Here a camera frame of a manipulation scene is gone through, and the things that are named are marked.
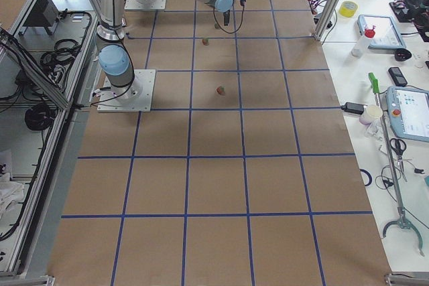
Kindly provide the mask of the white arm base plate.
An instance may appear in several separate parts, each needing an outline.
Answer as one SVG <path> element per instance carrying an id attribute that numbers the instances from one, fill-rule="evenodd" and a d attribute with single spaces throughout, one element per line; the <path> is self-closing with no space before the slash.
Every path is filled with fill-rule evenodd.
<path id="1" fill-rule="evenodd" d="M 108 78 L 105 78 L 103 86 L 110 89 L 102 91 L 102 102 L 97 105 L 97 110 L 101 113 L 150 112 L 155 79 L 155 70 L 136 69 L 131 89 L 119 96 L 127 88 L 119 90 L 111 87 Z"/>

